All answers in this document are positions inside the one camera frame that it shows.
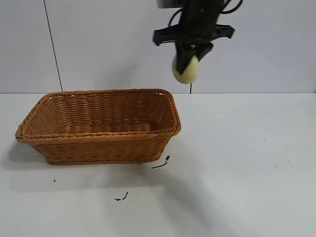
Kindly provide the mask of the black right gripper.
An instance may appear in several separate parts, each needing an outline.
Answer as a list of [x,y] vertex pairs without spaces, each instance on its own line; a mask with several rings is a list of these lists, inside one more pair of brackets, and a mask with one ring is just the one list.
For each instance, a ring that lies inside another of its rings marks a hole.
[[178,10],[181,14],[178,24],[172,25],[170,19],[166,28],[154,31],[155,45],[175,42],[176,70],[179,74],[183,74],[193,56],[201,61],[213,49],[211,41],[232,38],[235,31],[233,27],[217,24],[221,14],[230,14],[236,10],[225,11],[228,3],[225,0],[185,0]]

